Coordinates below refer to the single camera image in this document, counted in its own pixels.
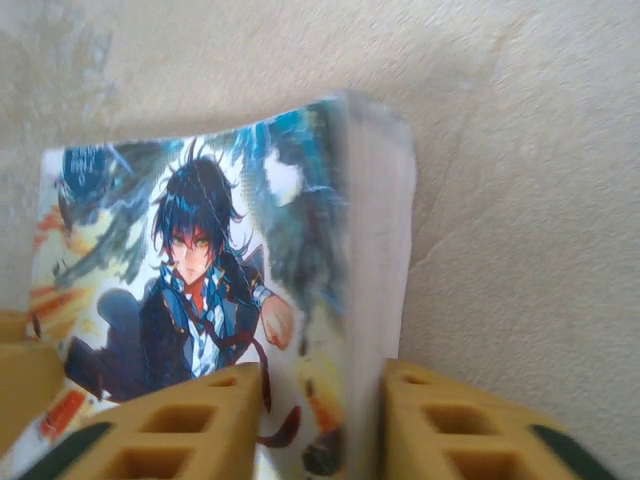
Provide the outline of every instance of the character's hand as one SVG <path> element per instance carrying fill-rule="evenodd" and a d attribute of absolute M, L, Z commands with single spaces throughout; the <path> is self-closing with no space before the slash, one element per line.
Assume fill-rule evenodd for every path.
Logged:
<path fill-rule="evenodd" d="M 276 295 L 267 298 L 260 312 L 267 342 L 280 350 L 289 346 L 293 334 L 293 309 Z"/>

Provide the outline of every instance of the plastic hole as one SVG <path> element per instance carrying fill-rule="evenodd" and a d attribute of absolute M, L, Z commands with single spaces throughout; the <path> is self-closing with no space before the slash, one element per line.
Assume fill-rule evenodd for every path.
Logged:
<path fill-rule="evenodd" d="M 406 383 L 410 383 L 412 385 L 431 385 L 431 382 L 418 378 L 415 375 L 410 375 L 410 374 L 403 375 L 402 379 Z"/>
<path fill-rule="evenodd" d="M 464 480 L 539 480 L 519 455 L 511 452 L 448 452 Z"/>
<path fill-rule="evenodd" d="M 497 429 L 482 411 L 464 405 L 430 405 L 424 408 L 439 433 L 452 435 L 494 435 Z"/>
<path fill-rule="evenodd" d="M 233 387 L 235 384 L 236 384 L 236 379 L 233 377 L 229 377 L 223 380 L 211 382 L 209 386 L 210 387 Z"/>
<path fill-rule="evenodd" d="M 210 405 L 172 405 L 158 410 L 140 429 L 142 433 L 199 433 L 213 420 Z"/>

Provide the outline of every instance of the character's hair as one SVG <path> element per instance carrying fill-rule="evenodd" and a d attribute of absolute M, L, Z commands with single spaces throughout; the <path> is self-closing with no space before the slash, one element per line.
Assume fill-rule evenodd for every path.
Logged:
<path fill-rule="evenodd" d="M 196 228 L 206 236 L 209 253 L 218 254 L 224 246 L 234 251 L 229 242 L 230 222 L 239 221 L 231 202 L 231 183 L 225 177 L 218 161 L 209 155 L 194 158 L 195 140 L 186 156 L 186 162 L 176 170 L 164 194 L 158 200 L 152 236 L 162 237 L 162 249 L 171 257 L 171 243 L 175 232 L 192 235 Z"/>

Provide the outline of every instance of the anime illustration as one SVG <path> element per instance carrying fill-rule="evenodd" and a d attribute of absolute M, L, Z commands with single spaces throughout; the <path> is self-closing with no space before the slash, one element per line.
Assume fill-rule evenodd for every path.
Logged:
<path fill-rule="evenodd" d="M 74 411 L 257 361 L 261 458 L 281 473 L 342 478 L 337 108 L 45 155 L 30 334 L 58 347 L 69 389 L 82 393 Z M 46 437 L 78 415 L 47 424 Z"/>

